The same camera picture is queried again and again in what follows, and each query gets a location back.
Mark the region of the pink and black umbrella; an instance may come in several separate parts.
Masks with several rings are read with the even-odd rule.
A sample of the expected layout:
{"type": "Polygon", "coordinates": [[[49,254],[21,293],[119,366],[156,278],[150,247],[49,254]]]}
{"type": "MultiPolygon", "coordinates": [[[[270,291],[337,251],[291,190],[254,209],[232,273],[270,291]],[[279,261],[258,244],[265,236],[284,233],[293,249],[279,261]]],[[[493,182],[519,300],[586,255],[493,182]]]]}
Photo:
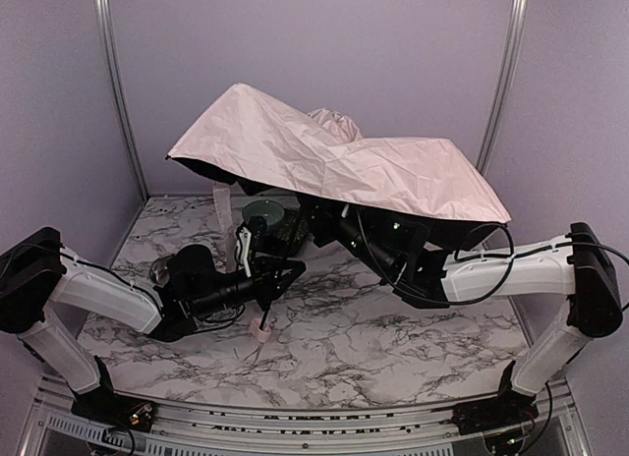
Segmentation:
{"type": "Polygon", "coordinates": [[[452,141],[367,139],[328,112],[305,114],[245,84],[220,95],[168,156],[248,195],[278,188],[435,220],[510,219],[452,141]]]}

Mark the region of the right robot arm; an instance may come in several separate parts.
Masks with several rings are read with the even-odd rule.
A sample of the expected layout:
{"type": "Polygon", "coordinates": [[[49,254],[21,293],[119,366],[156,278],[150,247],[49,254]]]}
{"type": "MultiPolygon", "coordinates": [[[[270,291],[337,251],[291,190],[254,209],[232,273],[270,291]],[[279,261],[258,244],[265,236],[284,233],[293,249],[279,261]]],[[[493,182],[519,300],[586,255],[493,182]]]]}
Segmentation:
{"type": "Polygon", "coordinates": [[[462,435],[508,427],[538,416],[536,396],[592,340],[614,333],[625,312],[614,250],[591,227],[573,223],[565,235],[517,247],[478,251],[499,222],[435,220],[340,200],[300,195],[314,243],[337,242],[415,309],[449,309],[493,297],[564,297],[555,319],[522,357],[503,371],[494,396],[457,404],[462,435]]]}

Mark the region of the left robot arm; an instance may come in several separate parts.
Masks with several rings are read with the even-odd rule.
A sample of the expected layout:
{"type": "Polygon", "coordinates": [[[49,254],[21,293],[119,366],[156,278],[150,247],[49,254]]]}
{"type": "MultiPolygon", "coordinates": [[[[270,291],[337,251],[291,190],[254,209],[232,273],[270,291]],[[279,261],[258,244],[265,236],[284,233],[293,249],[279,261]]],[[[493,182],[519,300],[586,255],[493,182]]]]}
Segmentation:
{"type": "Polygon", "coordinates": [[[200,333],[213,314],[255,302],[270,305],[306,270],[300,260],[245,255],[222,273],[208,247],[188,245],[166,261],[166,281],[152,289],[65,249],[44,227],[1,255],[1,329],[14,334],[68,384],[73,414],[115,428],[148,432],[156,405],[116,392],[102,360],[66,328],[53,304],[70,305],[127,325],[160,342],[200,333]]]}

